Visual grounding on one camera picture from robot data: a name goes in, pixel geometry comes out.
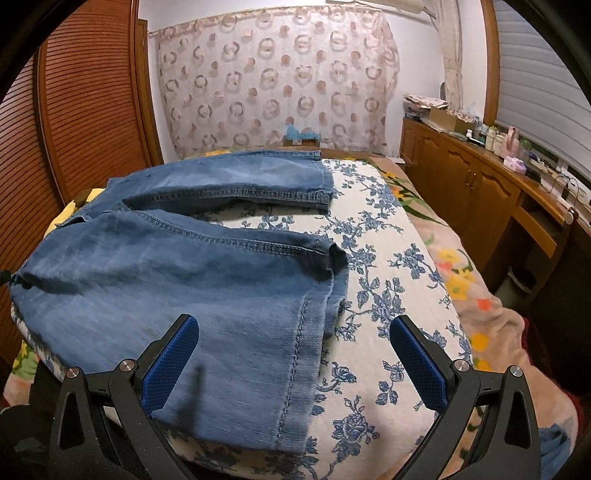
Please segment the cardboard box with blue cloth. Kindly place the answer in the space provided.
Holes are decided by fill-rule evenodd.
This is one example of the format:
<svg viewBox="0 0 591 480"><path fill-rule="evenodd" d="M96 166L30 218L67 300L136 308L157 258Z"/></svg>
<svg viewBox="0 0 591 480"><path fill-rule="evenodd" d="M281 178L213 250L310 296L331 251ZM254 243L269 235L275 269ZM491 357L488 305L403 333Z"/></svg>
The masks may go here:
<svg viewBox="0 0 591 480"><path fill-rule="evenodd" d="M310 129L298 130L296 126L287 126L286 134L283 136L283 146L310 146L321 145L321 135Z"/></svg>

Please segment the blue denim jeans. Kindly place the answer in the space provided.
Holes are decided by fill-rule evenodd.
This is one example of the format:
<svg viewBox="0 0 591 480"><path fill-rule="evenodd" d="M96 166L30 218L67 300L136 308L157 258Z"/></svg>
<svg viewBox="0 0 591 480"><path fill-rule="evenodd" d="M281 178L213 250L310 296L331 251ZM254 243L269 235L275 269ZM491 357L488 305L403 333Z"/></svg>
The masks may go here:
<svg viewBox="0 0 591 480"><path fill-rule="evenodd" d="M348 289L346 253L290 230L225 227L235 201L326 212L318 152L184 160L111 180L14 273L34 341L88 373L138 356L182 314L199 340L158 421L246 449L304 451L322 343Z"/></svg>

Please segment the pink bottle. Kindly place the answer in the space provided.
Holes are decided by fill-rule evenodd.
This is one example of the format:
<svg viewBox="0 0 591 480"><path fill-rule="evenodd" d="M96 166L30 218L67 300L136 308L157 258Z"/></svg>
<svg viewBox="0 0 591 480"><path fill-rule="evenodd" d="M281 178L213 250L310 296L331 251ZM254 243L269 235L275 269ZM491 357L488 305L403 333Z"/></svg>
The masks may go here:
<svg viewBox="0 0 591 480"><path fill-rule="evenodd" d="M510 126L505 137L505 149L506 155L511 157L517 157L520 148L519 130Z"/></svg>

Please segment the stack of papers and box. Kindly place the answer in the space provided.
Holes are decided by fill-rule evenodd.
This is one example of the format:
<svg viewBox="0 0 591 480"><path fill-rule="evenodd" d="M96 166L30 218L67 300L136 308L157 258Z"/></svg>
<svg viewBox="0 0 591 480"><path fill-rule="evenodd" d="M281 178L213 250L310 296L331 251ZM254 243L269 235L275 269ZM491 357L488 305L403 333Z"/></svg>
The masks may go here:
<svg viewBox="0 0 591 480"><path fill-rule="evenodd" d="M437 131L467 134L477 123L473 115L453 109L439 98L406 94L403 107L408 118L419 120Z"/></svg>

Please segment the yellow plush toy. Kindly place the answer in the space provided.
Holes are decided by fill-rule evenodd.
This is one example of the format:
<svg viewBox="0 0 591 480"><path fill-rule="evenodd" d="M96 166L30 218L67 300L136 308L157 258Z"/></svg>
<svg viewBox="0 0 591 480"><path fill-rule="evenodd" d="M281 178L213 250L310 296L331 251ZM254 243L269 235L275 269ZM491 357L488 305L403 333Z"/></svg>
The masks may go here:
<svg viewBox="0 0 591 480"><path fill-rule="evenodd" d="M56 216L48 225L43 237L49 235L59 225L64 223L70 217L72 217L79 209L85 206L87 203L92 202L97 196L104 191L103 188L92 188L85 189L79 193L72 201L70 201L64 209Z"/></svg>

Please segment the pink circle pattern curtain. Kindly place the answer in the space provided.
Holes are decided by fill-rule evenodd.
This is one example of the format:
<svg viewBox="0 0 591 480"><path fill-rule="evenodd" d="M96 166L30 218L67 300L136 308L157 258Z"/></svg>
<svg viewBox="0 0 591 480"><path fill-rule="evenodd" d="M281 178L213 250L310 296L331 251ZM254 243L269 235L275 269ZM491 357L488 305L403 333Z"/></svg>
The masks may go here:
<svg viewBox="0 0 591 480"><path fill-rule="evenodd" d="M325 148L388 150L400 61L381 11L245 10L159 30L159 87L180 158L276 147L290 133Z"/></svg>

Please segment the wooden sideboard cabinet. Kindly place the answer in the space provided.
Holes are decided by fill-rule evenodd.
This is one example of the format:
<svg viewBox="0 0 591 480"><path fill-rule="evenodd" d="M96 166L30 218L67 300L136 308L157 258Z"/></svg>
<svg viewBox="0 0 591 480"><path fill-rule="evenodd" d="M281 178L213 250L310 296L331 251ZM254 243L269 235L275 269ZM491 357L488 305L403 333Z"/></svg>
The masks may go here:
<svg viewBox="0 0 591 480"><path fill-rule="evenodd" d="M551 278L580 280L588 272L589 228L493 153L406 119L400 154L419 194L460 236L491 291L513 270L535 291Z"/></svg>

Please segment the grey window blind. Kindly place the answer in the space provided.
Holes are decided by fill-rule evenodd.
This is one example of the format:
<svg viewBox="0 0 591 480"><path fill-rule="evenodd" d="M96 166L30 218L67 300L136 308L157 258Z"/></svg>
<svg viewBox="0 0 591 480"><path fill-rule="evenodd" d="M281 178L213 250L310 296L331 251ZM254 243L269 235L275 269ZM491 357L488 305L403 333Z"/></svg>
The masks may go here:
<svg viewBox="0 0 591 480"><path fill-rule="evenodd" d="M493 3L500 51L497 120L590 173L590 104L551 46L504 1Z"/></svg>

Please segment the brown louvered wardrobe door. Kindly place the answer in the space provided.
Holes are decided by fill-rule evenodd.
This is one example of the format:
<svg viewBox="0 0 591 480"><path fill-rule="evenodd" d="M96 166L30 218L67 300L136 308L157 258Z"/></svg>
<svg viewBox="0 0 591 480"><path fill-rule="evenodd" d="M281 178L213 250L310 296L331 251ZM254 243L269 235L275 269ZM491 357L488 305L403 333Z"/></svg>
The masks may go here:
<svg viewBox="0 0 591 480"><path fill-rule="evenodd" d="M1 5L1 267L84 190L161 163L135 1Z"/></svg>

